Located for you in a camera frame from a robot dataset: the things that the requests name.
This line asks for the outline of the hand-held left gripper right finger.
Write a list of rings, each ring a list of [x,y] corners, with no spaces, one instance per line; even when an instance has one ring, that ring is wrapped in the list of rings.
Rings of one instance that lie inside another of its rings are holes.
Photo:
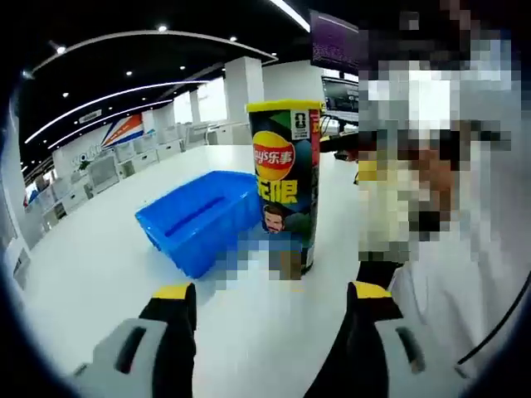
[[[338,334],[308,397],[460,397],[467,381],[431,333],[376,284],[348,284]]]

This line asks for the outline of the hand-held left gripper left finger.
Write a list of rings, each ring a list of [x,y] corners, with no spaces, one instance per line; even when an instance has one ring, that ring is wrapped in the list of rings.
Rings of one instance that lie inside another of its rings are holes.
[[[95,346],[72,389],[78,397],[191,397],[196,329],[195,285],[162,287]]]

